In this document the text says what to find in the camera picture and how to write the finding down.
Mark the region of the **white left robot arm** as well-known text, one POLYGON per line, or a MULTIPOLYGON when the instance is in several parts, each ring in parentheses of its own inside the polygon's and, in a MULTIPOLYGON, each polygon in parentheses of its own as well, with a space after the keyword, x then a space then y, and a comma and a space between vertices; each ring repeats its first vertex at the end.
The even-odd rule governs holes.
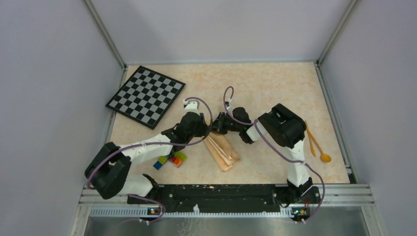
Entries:
POLYGON ((161 156, 173 157, 192 146, 192 139, 202 141, 208 133, 209 125, 204 115, 187 112, 174 127, 153 138, 126 146, 108 142, 85 169, 86 186, 96 190, 103 199, 110 199, 123 189, 132 166, 161 156))

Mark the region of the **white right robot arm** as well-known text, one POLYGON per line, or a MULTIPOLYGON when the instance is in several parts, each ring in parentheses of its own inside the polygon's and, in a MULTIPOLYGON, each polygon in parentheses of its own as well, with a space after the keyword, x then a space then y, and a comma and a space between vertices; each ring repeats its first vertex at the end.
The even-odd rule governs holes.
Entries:
POLYGON ((237 132, 247 144, 264 140, 265 135, 269 134, 285 150, 285 154, 280 155, 289 163, 289 198, 295 203, 301 203, 308 197, 313 182, 304 162, 306 124, 300 116, 279 103, 252 121, 243 107, 234 108, 227 102, 226 111, 219 113, 212 124, 211 132, 225 135, 229 131, 237 132))

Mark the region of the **orange cloth napkin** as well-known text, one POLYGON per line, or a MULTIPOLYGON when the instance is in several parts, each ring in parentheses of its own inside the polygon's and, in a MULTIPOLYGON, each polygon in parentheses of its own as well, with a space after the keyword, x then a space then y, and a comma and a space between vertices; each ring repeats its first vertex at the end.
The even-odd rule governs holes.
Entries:
POLYGON ((238 154, 225 135, 209 131, 203 142, 222 172, 228 171, 240 162, 238 154))

